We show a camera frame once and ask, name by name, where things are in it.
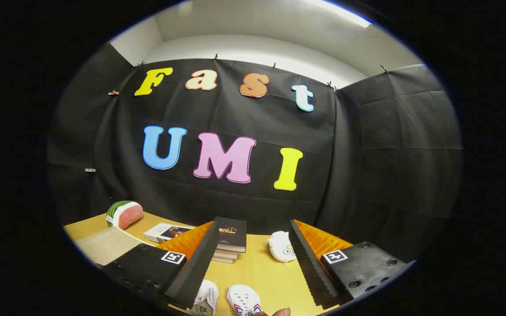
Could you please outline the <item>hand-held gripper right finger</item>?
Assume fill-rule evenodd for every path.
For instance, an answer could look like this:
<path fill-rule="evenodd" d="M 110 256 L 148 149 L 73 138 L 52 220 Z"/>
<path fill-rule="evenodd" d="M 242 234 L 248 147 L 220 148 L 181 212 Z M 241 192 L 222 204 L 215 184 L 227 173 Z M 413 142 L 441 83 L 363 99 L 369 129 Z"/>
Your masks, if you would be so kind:
<path fill-rule="evenodd" d="M 315 305 L 349 307 L 371 297 L 413 268 L 375 244 L 351 244 L 299 220 L 290 222 L 290 242 Z"/>

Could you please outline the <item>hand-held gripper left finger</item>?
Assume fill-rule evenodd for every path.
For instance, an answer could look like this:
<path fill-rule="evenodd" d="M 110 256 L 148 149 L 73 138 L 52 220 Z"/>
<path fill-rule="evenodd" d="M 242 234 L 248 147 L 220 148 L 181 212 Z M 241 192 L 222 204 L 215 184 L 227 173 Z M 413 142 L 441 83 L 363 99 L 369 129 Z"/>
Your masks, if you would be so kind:
<path fill-rule="evenodd" d="M 218 222 L 157 246 L 139 243 L 101 270 L 148 302 L 191 308 L 218 244 Z"/>

